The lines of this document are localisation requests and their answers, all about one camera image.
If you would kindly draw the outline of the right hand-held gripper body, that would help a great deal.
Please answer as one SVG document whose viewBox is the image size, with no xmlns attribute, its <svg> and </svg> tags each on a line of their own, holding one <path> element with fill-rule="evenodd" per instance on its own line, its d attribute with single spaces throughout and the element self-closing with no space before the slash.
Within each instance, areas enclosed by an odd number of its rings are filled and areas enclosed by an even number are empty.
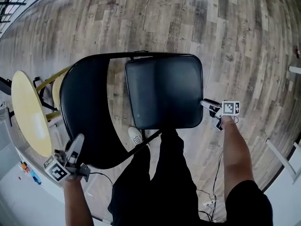
<svg viewBox="0 0 301 226">
<path fill-rule="evenodd" d="M 222 130 L 222 117 L 231 116 L 237 117 L 240 114 L 240 102 L 239 101 L 223 101 L 221 103 L 221 111 L 213 113 L 210 111 L 212 117 L 212 125 L 218 131 Z"/>
</svg>

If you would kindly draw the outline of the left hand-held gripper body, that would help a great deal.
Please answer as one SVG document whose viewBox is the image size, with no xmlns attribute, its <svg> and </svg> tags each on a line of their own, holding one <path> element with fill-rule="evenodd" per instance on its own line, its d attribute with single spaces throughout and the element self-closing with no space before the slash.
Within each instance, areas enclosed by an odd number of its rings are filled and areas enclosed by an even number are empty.
<svg viewBox="0 0 301 226">
<path fill-rule="evenodd" d="M 81 163 L 77 165 L 78 153 L 55 150 L 43 164 L 45 172 L 56 182 L 63 182 L 69 176 L 81 176 L 87 182 L 91 169 Z"/>
</svg>

